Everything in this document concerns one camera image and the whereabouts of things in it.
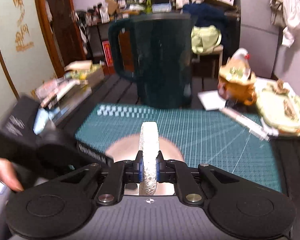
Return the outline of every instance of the red poster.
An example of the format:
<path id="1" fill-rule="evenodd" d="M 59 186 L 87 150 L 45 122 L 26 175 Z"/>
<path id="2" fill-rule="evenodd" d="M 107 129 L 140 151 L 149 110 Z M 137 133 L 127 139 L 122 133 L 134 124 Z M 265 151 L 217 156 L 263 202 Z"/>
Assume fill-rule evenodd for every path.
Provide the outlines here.
<path id="1" fill-rule="evenodd" d="M 102 47 L 103 47 L 103 52 L 106 56 L 107 65 L 108 65 L 108 67 L 112 67 L 113 66 L 113 60 L 112 60 L 109 41 L 103 41 L 102 42 Z"/>

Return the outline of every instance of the silver bolt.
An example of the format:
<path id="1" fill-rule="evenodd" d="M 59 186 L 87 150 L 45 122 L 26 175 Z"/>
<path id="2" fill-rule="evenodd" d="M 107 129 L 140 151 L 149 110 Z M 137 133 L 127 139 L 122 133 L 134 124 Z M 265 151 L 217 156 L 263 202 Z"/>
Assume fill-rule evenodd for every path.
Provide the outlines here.
<path id="1" fill-rule="evenodd" d="M 202 199 L 202 197 L 199 194 L 188 194 L 186 199 L 190 202 L 198 202 Z"/>
<path id="2" fill-rule="evenodd" d="M 98 200 L 103 203 L 109 203 L 114 200 L 114 196 L 111 194 L 102 194 L 98 197 Z"/>

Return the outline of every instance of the refrigerator door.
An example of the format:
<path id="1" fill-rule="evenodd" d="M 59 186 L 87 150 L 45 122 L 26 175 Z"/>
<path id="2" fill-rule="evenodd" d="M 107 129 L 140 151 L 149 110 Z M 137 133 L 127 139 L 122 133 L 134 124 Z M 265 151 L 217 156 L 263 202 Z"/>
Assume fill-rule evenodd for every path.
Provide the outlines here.
<path id="1" fill-rule="evenodd" d="M 256 76 L 271 77 L 277 45 L 278 35 L 241 26 L 240 47 L 249 52 L 249 65 Z"/>
<path id="2" fill-rule="evenodd" d="M 270 0 L 241 0 L 240 7 L 241 25 L 279 33 L 279 28 L 271 25 Z"/>

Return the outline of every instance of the green cutting mat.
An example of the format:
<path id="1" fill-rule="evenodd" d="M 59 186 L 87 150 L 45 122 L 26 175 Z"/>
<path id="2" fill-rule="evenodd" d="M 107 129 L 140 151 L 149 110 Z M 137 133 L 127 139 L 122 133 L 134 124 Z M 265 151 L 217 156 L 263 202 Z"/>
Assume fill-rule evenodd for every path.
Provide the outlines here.
<path id="1" fill-rule="evenodd" d="M 260 123 L 257 115 L 247 115 Z M 147 106 L 100 104 L 75 137 L 105 151 L 122 137 L 139 133 L 142 122 L 157 122 L 159 135 L 172 141 L 189 167 L 209 163 L 281 192 L 271 146 L 218 111 L 161 110 Z"/>

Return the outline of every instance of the wall writing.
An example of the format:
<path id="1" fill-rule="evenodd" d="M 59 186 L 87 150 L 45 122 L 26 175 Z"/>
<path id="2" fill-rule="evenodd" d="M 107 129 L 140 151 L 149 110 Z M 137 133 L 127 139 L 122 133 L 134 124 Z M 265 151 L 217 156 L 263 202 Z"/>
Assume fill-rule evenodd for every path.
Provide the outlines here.
<path id="1" fill-rule="evenodd" d="M 25 8 L 23 5 L 23 0 L 13 0 L 14 6 L 20 10 L 20 18 L 17 21 L 17 27 L 20 28 L 20 31 L 17 31 L 16 33 L 16 50 L 17 52 L 26 51 L 27 49 L 30 49 L 34 47 L 34 43 L 32 41 L 29 41 L 28 43 L 25 43 L 25 36 L 30 37 L 28 25 L 23 23 L 23 19 L 25 16 Z"/>

